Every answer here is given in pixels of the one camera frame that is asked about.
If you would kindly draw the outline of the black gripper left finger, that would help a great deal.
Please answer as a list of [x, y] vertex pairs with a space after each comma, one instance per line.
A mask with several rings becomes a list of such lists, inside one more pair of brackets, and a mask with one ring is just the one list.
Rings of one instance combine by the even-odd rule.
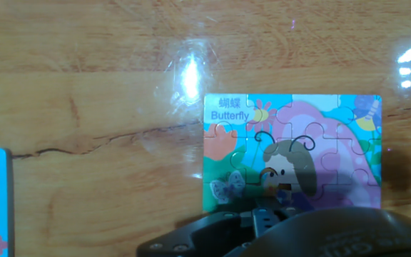
[[218, 212], [146, 241], [137, 257], [236, 257], [254, 239], [251, 212]]

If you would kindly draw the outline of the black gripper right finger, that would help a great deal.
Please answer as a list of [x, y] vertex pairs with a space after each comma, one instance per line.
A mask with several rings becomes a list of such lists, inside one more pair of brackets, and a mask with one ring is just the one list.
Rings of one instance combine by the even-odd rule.
[[270, 228], [281, 221], [300, 214], [300, 209], [295, 207], [282, 208], [255, 208], [252, 210], [253, 230], [256, 238], [261, 237]]

